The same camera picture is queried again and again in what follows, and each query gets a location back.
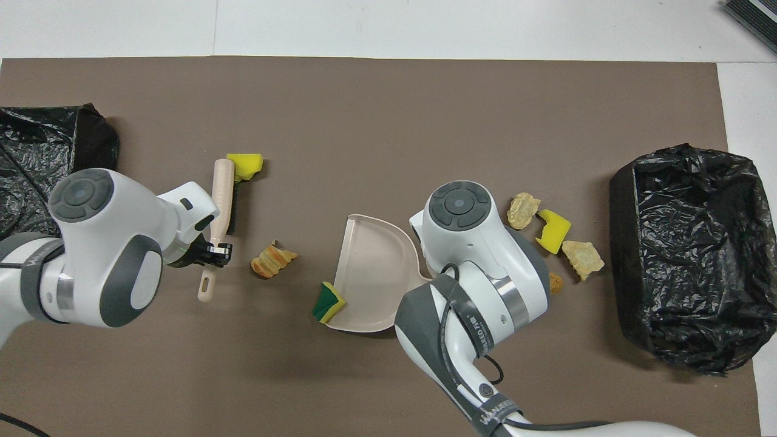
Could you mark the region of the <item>notched yellow sponge piece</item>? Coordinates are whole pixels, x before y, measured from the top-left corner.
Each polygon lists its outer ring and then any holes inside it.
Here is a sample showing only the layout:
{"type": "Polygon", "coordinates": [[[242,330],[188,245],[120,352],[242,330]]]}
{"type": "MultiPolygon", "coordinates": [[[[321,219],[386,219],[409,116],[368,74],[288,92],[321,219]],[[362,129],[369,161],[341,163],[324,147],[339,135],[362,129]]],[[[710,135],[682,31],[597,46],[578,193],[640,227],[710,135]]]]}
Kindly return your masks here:
{"type": "Polygon", "coordinates": [[[549,209],[539,210],[535,215],[545,223],[541,235],[535,238],[536,243],[550,254],[557,255],[571,229],[571,222],[549,209]]]}

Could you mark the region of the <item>striped croissant piece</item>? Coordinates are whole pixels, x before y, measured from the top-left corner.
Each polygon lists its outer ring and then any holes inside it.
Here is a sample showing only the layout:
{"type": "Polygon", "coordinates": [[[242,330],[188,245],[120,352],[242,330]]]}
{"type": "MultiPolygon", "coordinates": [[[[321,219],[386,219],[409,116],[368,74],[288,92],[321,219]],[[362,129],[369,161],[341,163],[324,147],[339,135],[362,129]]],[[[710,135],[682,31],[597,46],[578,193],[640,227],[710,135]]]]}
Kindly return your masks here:
{"type": "Polygon", "coordinates": [[[298,256],[296,252],[283,249],[278,245],[277,240],[274,240],[257,257],[253,258],[249,265],[252,272],[260,276],[261,279],[270,279],[298,256]]]}

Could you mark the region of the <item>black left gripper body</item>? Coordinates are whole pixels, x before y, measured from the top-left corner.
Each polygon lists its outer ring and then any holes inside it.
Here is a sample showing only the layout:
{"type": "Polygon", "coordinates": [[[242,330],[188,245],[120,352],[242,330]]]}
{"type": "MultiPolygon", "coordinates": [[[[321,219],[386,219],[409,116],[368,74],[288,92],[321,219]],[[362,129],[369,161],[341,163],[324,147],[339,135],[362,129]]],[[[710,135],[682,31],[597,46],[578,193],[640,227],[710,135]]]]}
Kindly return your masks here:
{"type": "Polygon", "coordinates": [[[172,268],[184,268],[189,265],[210,265],[212,244],[205,239],[196,239],[189,244],[174,240],[164,249],[164,264],[172,268]]]}

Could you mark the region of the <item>large yellow sponge piece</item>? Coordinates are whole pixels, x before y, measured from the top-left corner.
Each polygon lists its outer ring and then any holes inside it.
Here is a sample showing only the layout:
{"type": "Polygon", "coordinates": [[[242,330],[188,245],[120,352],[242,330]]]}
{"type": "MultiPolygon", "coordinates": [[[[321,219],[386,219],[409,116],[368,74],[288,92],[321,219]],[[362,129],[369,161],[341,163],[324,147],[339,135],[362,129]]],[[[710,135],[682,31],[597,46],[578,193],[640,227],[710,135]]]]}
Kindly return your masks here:
{"type": "Polygon", "coordinates": [[[263,168],[264,158],[260,153],[228,153],[226,158],[233,162],[235,183],[252,180],[263,168]]]}

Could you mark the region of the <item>pale angular cracker chunk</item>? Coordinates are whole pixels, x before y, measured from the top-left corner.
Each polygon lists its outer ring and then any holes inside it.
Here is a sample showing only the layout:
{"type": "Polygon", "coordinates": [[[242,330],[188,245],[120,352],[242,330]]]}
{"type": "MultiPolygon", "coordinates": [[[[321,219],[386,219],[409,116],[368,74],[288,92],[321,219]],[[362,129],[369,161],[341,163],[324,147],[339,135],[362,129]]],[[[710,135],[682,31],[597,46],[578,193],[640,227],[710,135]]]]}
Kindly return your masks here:
{"type": "Polygon", "coordinates": [[[592,273],[601,271],[605,266],[604,260],[591,242],[567,240],[562,243],[562,251],[581,282],[585,282],[592,273]]]}

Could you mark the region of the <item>small yellow sponge piece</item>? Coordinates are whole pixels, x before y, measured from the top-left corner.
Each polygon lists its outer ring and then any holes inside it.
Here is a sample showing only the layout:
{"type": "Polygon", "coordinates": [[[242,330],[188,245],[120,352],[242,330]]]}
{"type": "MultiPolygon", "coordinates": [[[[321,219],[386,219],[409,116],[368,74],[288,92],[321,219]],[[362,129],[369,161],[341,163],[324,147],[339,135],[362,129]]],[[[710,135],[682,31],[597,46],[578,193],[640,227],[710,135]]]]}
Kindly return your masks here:
{"type": "Polygon", "coordinates": [[[311,313],[319,323],[327,324],[333,316],[344,309],[347,305],[346,299],[341,296],[338,290],[330,282],[322,282],[320,292],[316,302],[313,305],[311,313]]]}

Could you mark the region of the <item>beige plastic dustpan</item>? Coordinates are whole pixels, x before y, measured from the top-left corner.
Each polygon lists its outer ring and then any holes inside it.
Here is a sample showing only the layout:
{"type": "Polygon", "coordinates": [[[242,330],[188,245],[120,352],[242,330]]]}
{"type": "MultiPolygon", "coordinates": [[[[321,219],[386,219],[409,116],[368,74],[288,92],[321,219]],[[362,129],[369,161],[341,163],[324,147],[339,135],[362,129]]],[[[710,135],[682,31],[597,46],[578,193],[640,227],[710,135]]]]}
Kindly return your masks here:
{"type": "Polygon", "coordinates": [[[389,329],[405,293],[428,280],[404,231],[379,218],[348,215],[333,282],[346,304],[327,327],[357,334],[389,329]]]}

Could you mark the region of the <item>dark grey ribbed device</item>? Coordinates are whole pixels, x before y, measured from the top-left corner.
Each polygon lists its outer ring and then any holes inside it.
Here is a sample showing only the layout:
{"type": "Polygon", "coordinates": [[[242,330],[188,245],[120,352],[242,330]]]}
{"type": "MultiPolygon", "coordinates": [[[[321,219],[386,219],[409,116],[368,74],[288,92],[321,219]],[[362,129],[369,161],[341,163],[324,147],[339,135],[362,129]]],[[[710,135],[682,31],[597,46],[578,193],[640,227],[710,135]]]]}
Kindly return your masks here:
{"type": "Polygon", "coordinates": [[[722,9],[777,53],[777,0],[724,0],[722,9]]]}

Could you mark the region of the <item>black bag wrapped box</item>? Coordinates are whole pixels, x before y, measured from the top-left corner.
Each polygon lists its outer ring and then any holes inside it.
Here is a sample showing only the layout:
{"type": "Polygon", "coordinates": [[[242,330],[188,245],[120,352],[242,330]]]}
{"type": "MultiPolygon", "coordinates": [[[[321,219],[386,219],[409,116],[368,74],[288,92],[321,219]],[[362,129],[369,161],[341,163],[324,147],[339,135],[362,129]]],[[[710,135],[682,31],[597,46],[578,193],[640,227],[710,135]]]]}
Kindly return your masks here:
{"type": "Polygon", "coordinates": [[[48,211],[56,184],[83,169],[116,169],[119,151],[118,133],[92,103],[0,107],[0,241],[59,236],[48,211]]]}

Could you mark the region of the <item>pale rounded cracker chunk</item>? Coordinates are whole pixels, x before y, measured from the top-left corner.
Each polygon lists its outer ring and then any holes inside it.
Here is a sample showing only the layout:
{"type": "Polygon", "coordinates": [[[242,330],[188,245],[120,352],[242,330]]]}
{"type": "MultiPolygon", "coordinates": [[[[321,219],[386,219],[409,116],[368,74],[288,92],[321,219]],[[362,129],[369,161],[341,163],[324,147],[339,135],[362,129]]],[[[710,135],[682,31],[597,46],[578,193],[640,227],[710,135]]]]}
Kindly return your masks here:
{"type": "Polygon", "coordinates": [[[507,222],[516,230],[526,228],[538,212],[541,200],[528,192],[520,192],[513,196],[507,210],[507,222]]]}

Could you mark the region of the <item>beige hand brush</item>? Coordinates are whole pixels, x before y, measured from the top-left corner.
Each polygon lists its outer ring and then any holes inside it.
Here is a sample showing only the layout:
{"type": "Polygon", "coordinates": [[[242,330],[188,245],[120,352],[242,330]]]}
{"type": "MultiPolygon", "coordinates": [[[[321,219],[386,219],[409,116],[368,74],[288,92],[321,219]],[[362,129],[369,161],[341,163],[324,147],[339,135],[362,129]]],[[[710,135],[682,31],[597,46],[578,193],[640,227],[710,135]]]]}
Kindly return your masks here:
{"type": "MultiPolygon", "coordinates": [[[[211,244],[226,243],[226,236],[230,233],[230,228],[233,224],[235,185],[233,162],[227,158],[216,160],[212,180],[212,199],[219,208],[219,216],[210,224],[209,243],[211,244]]],[[[218,262],[217,265],[205,265],[203,267],[197,293],[199,301],[211,301],[215,291],[217,272],[230,259],[216,259],[216,261],[218,262]]]]}

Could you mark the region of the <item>brown table mat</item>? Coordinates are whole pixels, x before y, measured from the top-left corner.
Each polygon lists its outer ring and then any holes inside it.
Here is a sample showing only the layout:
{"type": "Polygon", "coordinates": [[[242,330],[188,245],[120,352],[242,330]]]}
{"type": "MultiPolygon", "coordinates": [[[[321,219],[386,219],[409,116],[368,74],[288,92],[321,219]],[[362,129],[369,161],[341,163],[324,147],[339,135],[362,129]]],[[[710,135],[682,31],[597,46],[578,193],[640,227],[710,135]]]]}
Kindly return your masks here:
{"type": "Polygon", "coordinates": [[[410,232],[430,193],[529,192],[609,260],[609,181],[646,153],[725,149],[715,64],[346,58],[6,59],[0,107],[93,103],[118,170],[150,190],[209,189],[228,153],[261,153],[239,188],[235,254],[211,302],[199,266],[165,268],[117,330],[31,322],[0,350],[0,410],[56,437],[474,437],[393,330],[311,315],[352,213],[410,232]],[[272,241],[299,256],[250,268],[272,241]]]}

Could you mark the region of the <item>black bag lined bin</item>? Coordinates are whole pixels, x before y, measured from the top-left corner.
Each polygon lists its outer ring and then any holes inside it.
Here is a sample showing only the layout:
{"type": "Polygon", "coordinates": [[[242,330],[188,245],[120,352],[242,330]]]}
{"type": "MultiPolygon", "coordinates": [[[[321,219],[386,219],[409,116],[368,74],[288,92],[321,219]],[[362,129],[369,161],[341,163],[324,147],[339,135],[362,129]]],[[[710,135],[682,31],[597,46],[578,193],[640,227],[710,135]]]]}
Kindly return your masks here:
{"type": "Polygon", "coordinates": [[[724,376],[777,334],[777,232],[754,161],[690,144],[610,179],[622,334],[668,365],[724,376]]]}

